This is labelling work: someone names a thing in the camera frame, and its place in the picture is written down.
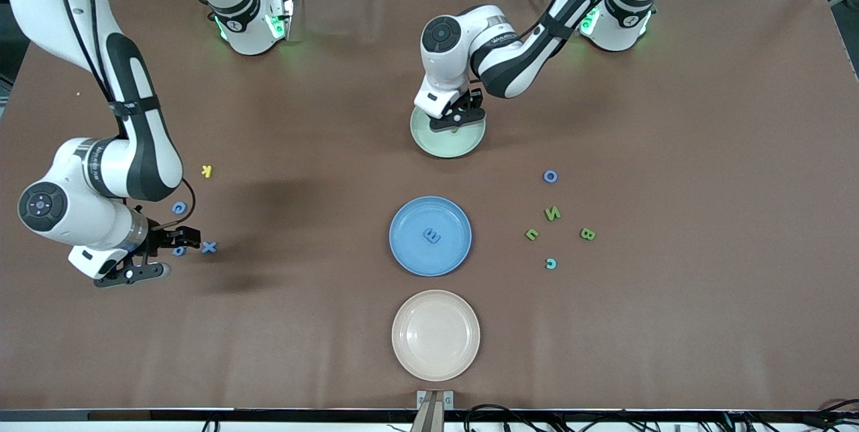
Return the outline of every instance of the green plate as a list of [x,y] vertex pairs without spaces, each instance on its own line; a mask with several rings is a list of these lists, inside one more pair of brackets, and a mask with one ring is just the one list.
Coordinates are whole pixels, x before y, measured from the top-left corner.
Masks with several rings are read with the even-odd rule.
[[430,117],[420,108],[411,112],[411,136],[423,151],[442,159],[461,157],[481,143],[486,132],[486,119],[464,127],[433,132]]

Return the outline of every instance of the green indicator light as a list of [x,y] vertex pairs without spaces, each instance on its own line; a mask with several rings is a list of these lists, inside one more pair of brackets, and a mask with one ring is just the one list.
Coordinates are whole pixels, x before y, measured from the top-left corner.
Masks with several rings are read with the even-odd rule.
[[599,8],[593,8],[585,19],[582,20],[582,25],[580,25],[580,30],[585,35],[590,35],[593,33],[593,26],[596,25],[596,20],[599,18]]
[[271,29],[271,35],[274,38],[283,36],[283,22],[278,17],[269,16],[266,18],[266,23],[269,23],[269,29]]
[[648,11],[647,16],[644,17],[644,22],[642,22],[642,29],[638,32],[638,35],[641,36],[644,32],[647,31],[647,22],[650,21],[650,16],[653,14],[653,11]]
[[227,34],[223,32],[223,26],[221,26],[221,22],[218,20],[217,16],[215,16],[215,23],[217,23],[217,28],[221,30],[221,38],[223,38],[224,41],[227,41]]

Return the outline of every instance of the metal bracket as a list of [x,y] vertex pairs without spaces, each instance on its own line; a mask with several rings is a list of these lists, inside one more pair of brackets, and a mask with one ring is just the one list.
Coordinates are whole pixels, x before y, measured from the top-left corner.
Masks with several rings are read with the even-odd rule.
[[[417,406],[416,408],[421,408],[423,404],[423,399],[426,398],[427,391],[426,390],[418,390],[417,391]],[[451,411],[454,410],[454,391],[453,390],[445,390],[442,393],[442,400],[444,400],[444,410]]]
[[444,432],[444,411],[454,408],[451,390],[417,392],[417,416],[411,423],[411,432]]

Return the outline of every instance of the brown table surface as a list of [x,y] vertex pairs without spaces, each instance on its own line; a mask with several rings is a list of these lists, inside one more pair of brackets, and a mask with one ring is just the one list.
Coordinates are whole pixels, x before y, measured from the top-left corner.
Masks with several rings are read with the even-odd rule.
[[[196,0],[111,0],[197,191],[190,224],[219,247],[108,290],[15,216],[63,141],[114,133],[90,75],[31,48],[0,136],[0,407],[413,407],[427,387],[460,407],[859,395],[859,85],[826,1],[659,0],[633,50],[571,41],[521,98],[486,100],[473,154],[434,159],[409,133],[418,38],[481,3],[521,29],[546,0],[306,0],[304,40],[255,57]],[[425,195],[472,222],[443,277],[410,275],[387,243]],[[168,221],[177,200],[144,212]],[[465,298],[483,339],[439,384],[391,347],[399,306],[431,288]]]

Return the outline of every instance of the plate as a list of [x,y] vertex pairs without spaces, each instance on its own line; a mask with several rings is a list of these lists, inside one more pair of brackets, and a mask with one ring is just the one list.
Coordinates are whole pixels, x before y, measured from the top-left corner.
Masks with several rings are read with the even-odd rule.
[[474,362],[481,346],[481,324],[463,298],[453,292],[419,292],[399,307],[391,343],[397,360],[421,380],[451,380]]
[[444,197],[418,197],[397,211],[389,231],[391,252],[418,276],[441,276],[456,269],[472,248],[466,213]]
[[455,129],[433,132],[430,117],[420,108],[411,112],[411,136],[423,151],[442,159],[461,157],[481,143],[486,132],[486,119]]

